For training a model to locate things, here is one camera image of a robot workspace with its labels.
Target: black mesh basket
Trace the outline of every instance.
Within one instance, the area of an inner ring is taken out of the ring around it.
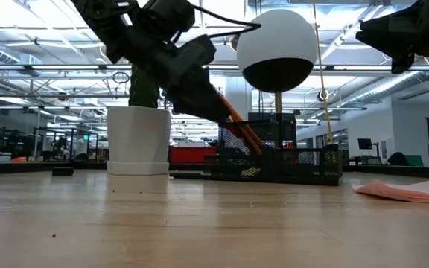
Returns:
[[[265,150],[266,147],[276,146],[277,128],[276,121],[257,120],[221,124],[219,128],[217,154],[222,156],[245,156],[257,154],[252,145],[243,140],[242,129],[249,127],[262,141],[264,146],[259,148]]]
[[[258,153],[242,139],[240,126],[249,126],[261,139]],[[336,144],[322,149],[276,148],[278,124],[271,120],[220,126],[216,156],[205,156],[204,179],[339,185],[342,153]]]

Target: small black block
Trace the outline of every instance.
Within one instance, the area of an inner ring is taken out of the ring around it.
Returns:
[[[74,168],[72,167],[53,167],[52,176],[72,176]]]

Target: green object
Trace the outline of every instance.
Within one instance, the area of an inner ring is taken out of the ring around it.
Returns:
[[[160,87],[144,71],[132,65],[128,106],[158,108],[159,90]]]
[[[414,167],[424,167],[423,159],[420,155],[405,155],[405,158],[407,159],[408,164]]]

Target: computer monitor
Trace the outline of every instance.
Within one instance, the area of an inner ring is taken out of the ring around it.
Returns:
[[[372,149],[372,140],[369,138],[359,138],[358,139],[358,149],[360,149],[360,150],[371,150]]]

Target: white wall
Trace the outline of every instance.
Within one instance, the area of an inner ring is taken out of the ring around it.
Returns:
[[[340,121],[332,121],[332,132],[347,129],[349,133],[349,156],[376,154],[358,148],[359,138],[370,138],[372,143],[387,142],[387,156],[395,152],[392,120],[391,98],[384,98],[380,104],[366,105],[365,111],[349,111],[342,115]],[[319,127],[309,127],[299,130],[297,140],[315,138],[328,132],[327,123],[322,121]]]
[[[392,102],[395,148],[405,155],[420,155],[429,167],[429,103]]]

